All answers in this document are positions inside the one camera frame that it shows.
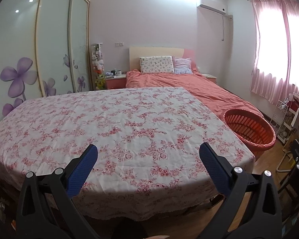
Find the floral pink tablecloth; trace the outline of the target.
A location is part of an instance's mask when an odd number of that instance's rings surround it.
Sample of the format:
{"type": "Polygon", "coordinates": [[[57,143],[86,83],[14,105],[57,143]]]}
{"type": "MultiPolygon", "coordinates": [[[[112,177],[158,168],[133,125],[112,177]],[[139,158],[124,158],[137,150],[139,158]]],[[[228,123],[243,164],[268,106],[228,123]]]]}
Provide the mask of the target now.
{"type": "Polygon", "coordinates": [[[20,189],[27,172],[50,174],[93,144],[98,160],[75,205],[97,219],[142,221],[216,195],[199,157],[204,142],[233,166],[253,170],[250,150],[182,87],[28,100],[0,122],[0,179],[20,189]]]}

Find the beige and pink headboard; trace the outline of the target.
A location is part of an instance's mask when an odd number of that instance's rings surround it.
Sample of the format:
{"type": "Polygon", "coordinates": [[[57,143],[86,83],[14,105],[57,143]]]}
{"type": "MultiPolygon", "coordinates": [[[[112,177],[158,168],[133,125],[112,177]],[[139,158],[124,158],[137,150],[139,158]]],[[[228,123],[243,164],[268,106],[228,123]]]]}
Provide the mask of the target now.
{"type": "Polygon", "coordinates": [[[191,67],[197,70],[196,55],[194,50],[182,48],[166,48],[166,47],[130,47],[130,71],[134,69],[140,70],[140,57],[152,56],[174,56],[177,58],[190,58],[192,63],[191,67]]]}

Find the sliding wardrobe with flowers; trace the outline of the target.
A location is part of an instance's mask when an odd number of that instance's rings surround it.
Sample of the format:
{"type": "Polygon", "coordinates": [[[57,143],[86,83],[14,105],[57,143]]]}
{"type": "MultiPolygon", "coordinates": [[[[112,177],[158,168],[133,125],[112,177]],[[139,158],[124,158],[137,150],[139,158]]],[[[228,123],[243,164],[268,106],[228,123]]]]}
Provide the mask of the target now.
{"type": "Polygon", "coordinates": [[[0,0],[0,120],[24,101],[91,89],[90,0],[0,0]]]}

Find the pink window curtain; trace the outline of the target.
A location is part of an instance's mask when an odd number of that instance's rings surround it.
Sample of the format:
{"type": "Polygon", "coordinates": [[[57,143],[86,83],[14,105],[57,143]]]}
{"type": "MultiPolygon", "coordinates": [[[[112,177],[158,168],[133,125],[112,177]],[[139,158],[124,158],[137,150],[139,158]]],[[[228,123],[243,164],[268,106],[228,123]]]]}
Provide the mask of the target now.
{"type": "Polygon", "coordinates": [[[299,93],[299,3],[251,0],[256,24],[256,54],[251,92],[276,104],[299,93]]]}

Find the pink left nightstand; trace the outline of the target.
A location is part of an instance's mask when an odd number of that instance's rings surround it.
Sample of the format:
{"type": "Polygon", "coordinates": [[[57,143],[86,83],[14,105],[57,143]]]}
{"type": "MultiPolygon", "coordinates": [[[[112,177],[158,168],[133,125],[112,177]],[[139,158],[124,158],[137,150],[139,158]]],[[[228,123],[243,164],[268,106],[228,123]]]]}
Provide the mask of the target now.
{"type": "Polygon", "coordinates": [[[106,87],[108,90],[126,88],[126,75],[118,75],[106,79],[106,87]]]}

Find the coral bed duvet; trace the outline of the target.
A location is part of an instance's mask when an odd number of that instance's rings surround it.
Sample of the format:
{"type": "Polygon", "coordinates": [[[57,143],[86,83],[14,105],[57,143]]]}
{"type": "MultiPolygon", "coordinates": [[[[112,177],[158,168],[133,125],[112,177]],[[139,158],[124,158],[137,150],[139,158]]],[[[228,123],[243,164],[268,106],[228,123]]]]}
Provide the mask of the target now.
{"type": "Polygon", "coordinates": [[[263,116],[254,105],[221,88],[197,71],[193,74],[142,74],[139,70],[133,70],[126,73],[126,78],[127,88],[183,87],[219,118],[229,109],[243,109],[263,116]]]}

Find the right nightstand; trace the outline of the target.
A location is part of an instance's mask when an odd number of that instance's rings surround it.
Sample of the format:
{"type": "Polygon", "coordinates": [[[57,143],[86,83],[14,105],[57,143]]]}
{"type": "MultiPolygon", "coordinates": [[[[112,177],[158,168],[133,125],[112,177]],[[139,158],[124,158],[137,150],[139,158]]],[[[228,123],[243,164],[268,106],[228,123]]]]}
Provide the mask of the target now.
{"type": "Polygon", "coordinates": [[[217,83],[216,82],[216,77],[215,76],[213,76],[213,75],[211,75],[211,74],[206,74],[206,73],[203,73],[202,74],[205,78],[207,78],[209,81],[211,81],[211,82],[213,82],[213,83],[217,83]]]}

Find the pink striped pillow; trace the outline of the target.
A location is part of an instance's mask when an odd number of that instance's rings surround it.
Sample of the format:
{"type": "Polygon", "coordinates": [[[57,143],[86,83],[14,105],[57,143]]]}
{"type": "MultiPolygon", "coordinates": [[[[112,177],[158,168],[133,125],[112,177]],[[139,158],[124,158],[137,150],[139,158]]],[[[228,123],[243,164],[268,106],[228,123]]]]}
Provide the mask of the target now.
{"type": "Polygon", "coordinates": [[[175,74],[193,74],[192,61],[189,58],[173,57],[173,66],[175,74]]]}

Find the plush toy display tube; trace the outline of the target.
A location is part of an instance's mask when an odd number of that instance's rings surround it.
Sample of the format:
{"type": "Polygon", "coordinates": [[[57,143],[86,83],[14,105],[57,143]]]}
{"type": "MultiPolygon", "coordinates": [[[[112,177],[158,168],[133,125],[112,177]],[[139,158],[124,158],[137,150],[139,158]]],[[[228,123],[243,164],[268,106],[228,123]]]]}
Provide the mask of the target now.
{"type": "Polygon", "coordinates": [[[102,43],[92,45],[92,74],[96,90],[104,90],[106,88],[104,60],[102,56],[101,46],[102,43]]]}

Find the floral white pillow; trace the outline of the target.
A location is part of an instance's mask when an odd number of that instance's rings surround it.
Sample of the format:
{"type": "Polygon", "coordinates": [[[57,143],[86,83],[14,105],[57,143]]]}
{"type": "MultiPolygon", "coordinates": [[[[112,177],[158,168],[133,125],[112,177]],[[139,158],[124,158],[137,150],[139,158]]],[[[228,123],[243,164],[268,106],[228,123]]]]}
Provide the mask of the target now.
{"type": "Polygon", "coordinates": [[[172,56],[140,57],[142,74],[174,73],[172,56]]]}

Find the white wall air conditioner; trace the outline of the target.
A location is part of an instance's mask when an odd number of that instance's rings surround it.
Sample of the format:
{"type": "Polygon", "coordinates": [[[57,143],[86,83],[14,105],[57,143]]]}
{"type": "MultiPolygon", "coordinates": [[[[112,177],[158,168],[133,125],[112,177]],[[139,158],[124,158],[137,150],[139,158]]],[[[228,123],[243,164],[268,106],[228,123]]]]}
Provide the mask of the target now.
{"type": "Polygon", "coordinates": [[[226,15],[226,6],[214,0],[200,0],[198,7],[210,10],[220,15],[226,15]]]}

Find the white mug on nightstand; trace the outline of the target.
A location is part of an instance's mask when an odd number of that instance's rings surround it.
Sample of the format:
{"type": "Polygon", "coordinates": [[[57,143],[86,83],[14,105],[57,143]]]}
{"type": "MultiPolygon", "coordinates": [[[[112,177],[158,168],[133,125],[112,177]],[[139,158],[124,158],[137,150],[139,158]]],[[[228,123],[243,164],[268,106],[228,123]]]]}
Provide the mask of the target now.
{"type": "Polygon", "coordinates": [[[116,76],[121,76],[122,75],[122,71],[121,70],[117,70],[116,71],[116,76]]]}

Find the wall power socket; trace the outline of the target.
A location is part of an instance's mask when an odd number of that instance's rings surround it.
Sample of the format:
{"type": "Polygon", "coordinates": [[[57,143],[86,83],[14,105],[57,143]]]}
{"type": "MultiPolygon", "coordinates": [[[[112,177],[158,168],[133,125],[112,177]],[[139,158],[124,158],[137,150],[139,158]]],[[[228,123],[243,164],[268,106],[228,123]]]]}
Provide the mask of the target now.
{"type": "Polygon", "coordinates": [[[115,47],[123,47],[123,46],[124,46],[124,42],[115,43],[115,47]]]}

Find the orange plastic laundry basket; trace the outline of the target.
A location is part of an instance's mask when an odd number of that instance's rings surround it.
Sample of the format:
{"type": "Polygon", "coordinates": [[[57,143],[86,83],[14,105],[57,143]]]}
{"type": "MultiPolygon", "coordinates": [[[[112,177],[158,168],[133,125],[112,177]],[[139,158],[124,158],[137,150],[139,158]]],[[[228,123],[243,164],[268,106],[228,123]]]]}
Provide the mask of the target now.
{"type": "Polygon", "coordinates": [[[244,109],[229,109],[221,115],[221,120],[254,154],[256,161],[276,141],[273,127],[261,116],[244,109]]]}

